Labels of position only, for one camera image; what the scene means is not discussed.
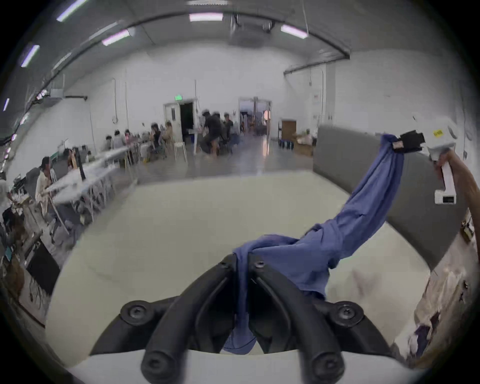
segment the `gray panel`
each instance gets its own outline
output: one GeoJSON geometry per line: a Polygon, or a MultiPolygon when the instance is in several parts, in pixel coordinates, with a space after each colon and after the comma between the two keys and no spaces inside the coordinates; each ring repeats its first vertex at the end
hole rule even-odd
{"type": "MultiPolygon", "coordinates": [[[[351,193],[375,159],[378,146],[378,136],[322,126],[318,129],[313,171],[351,193]]],[[[436,205],[434,191],[442,187],[425,155],[405,155],[400,188],[387,217],[430,269],[445,255],[467,210],[460,194],[456,205],[436,205]]]]}

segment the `ceiling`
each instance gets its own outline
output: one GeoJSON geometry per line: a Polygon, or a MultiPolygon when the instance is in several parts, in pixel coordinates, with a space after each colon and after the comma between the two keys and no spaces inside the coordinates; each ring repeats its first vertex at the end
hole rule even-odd
{"type": "MultiPolygon", "coordinates": [[[[96,67],[151,46],[200,39],[228,40],[232,13],[240,14],[240,24],[265,24],[272,19],[304,30],[306,19],[308,38],[301,40],[282,33],[281,23],[277,22],[265,42],[266,46],[303,56],[306,63],[348,57],[350,51],[369,49],[438,53],[443,44],[436,28],[407,0],[304,0],[305,13],[301,0],[233,0],[225,6],[191,6],[183,0],[88,0],[63,23],[56,21],[73,1],[53,8],[51,17],[31,36],[30,44],[18,57],[1,92],[1,106],[6,98],[10,102],[5,112],[0,110],[0,138],[16,131],[20,119],[46,84],[62,87],[65,77],[68,89],[96,67]],[[224,12],[224,20],[189,21],[188,13],[208,11],[224,12]],[[109,25],[110,29],[99,33],[109,25]],[[131,26],[132,38],[108,47],[101,44],[103,38],[131,26]],[[28,67],[21,68],[32,44],[40,45],[40,49],[28,67]],[[70,56],[53,70],[67,54],[70,56]]],[[[30,109],[21,130],[26,131],[41,111],[38,106],[30,109]]]]}

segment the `white chair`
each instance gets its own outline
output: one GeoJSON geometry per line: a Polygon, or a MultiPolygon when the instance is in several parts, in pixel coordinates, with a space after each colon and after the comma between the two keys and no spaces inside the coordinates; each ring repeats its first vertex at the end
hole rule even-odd
{"type": "Polygon", "coordinates": [[[187,160],[187,148],[185,147],[185,142],[183,140],[178,140],[176,136],[173,137],[173,151],[175,152],[175,161],[177,161],[178,157],[178,149],[182,148],[183,149],[183,156],[185,157],[185,163],[188,164],[187,160]]]}

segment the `hand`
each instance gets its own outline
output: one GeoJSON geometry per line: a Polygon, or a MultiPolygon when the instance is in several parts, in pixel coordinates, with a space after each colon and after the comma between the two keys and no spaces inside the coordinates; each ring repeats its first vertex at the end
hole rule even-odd
{"type": "Polygon", "coordinates": [[[435,163],[435,171],[441,180],[443,179],[442,166],[446,162],[450,164],[450,168],[452,169],[455,186],[459,188],[467,197],[469,197],[471,193],[478,190],[470,170],[451,149],[448,152],[440,155],[440,158],[435,163]]]}

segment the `white wall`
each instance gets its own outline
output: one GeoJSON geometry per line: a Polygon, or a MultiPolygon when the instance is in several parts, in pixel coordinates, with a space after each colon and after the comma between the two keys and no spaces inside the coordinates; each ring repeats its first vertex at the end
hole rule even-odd
{"type": "MultiPolygon", "coordinates": [[[[477,112],[478,94],[465,66],[451,52],[434,56],[411,50],[357,52],[334,68],[333,123],[364,132],[400,135],[421,131],[422,119],[448,116],[457,123],[456,152],[468,152],[465,163],[480,182],[477,112]],[[466,140],[465,129],[472,133],[466,140]]],[[[312,68],[313,87],[321,68],[312,68]]]]}
{"type": "Polygon", "coordinates": [[[90,107],[82,99],[65,99],[47,109],[36,120],[15,151],[7,170],[7,181],[39,167],[42,158],[57,151],[62,140],[93,147],[90,107]]]}
{"type": "Polygon", "coordinates": [[[286,51],[249,50],[218,42],[136,52],[86,75],[66,91],[67,95],[87,95],[88,101],[82,105],[81,100],[64,100],[44,113],[20,144],[7,178],[11,181],[39,165],[42,156],[55,152],[65,136],[74,145],[93,147],[92,126],[98,150],[105,136],[115,129],[123,132],[128,127],[131,132],[141,132],[149,129],[153,121],[165,123],[163,104],[173,102],[178,94],[184,99],[194,98],[194,80],[199,113],[208,108],[221,114],[238,114],[239,97],[271,100],[271,135],[276,137],[281,118],[296,119],[300,126],[305,125],[303,83],[283,75],[286,68],[301,63],[302,58],[286,51]],[[117,124],[112,122],[115,102],[117,124]]]}

